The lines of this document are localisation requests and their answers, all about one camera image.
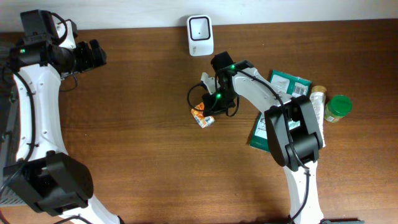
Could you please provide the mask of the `grey plastic mesh basket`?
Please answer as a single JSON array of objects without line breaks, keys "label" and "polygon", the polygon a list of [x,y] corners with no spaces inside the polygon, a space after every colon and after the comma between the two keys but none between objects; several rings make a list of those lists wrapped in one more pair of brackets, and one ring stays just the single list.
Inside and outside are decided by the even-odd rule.
[{"label": "grey plastic mesh basket", "polygon": [[16,163],[19,145],[19,96],[13,73],[4,68],[14,44],[1,41],[1,170]]}]

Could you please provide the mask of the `green 3M package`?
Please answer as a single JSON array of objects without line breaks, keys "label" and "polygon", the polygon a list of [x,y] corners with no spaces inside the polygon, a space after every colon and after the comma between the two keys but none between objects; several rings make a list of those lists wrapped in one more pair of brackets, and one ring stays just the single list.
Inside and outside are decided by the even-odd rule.
[{"label": "green 3M package", "polygon": [[[270,83],[278,90],[294,97],[308,96],[312,82],[304,78],[296,77],[288,73],[273,70],[270,75]],[[259,113],[255,122],[254,131],[249,145],[262,151],[270,152],[266,132],[265,117]]]}]

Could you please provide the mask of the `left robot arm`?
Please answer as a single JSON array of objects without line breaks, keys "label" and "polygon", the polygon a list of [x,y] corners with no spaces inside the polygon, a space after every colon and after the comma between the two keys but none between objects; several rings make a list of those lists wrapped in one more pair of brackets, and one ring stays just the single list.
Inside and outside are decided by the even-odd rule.
[{"label": "left robot arm", "polygon": [[1,132],[1,206],[27,205],[60,223],[121,223],[94,194],[86,165],[68,155],[60,127],[61,82],[106,64],[97,40],[76,42],[71,20],[21,14],[25,35],[5,56],[12,76]]}]

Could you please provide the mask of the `white tube with gold cap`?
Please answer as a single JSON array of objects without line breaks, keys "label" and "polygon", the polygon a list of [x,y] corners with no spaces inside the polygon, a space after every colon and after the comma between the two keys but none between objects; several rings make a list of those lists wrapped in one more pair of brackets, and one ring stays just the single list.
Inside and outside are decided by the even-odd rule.
[{"label": "white tube with gold cap", "polygon": [[323,134],[323,118],[325,112],[325,101],[326,101],[326,88],[321,85],[316,85],[312,88],[310,94],[310,100],[313,105],[313,110],[317,117],[318,127],[320,129],[320,134],[322,137],[323,147],[326,146],[325,138]]}]

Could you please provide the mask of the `green lidded jar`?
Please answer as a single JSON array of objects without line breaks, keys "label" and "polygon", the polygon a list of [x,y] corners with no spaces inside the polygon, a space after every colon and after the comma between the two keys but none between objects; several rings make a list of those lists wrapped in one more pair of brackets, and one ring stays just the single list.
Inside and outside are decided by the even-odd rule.
[{"label": "green lidded jar", "polygon": [[325,105],[324,120],[336,123],[353,109],[352,101],[345,95],[336,95]]}]

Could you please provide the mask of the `small orange box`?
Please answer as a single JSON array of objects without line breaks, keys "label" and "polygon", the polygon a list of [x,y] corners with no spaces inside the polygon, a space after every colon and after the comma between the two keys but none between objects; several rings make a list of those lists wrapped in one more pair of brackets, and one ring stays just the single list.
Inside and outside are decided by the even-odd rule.
[{"label": "small orange box", "polygon": [[193,115],[195,121],[199,124],[201,128],[207,128],[215,122],[214,117],[203,115],[204,109],[205,105],[203,102],[196,105],[194,109],[191,109],[191,114]]}]

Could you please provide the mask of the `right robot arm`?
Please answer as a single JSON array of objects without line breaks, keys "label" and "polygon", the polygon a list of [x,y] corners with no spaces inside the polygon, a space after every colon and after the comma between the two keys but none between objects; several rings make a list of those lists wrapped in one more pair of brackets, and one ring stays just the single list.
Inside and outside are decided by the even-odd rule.
[{"label": "right robot arm", "polygon": [[317,166],[323,138],[310,98],[292,96],[263,78],[254,65],[234,62],[227,52],[211,60],[213,77],[203,74],[205,116],[227,114],[247,99],[264,116],[269,151],[285,172],[290,195],[289,223],[321,223]]}]

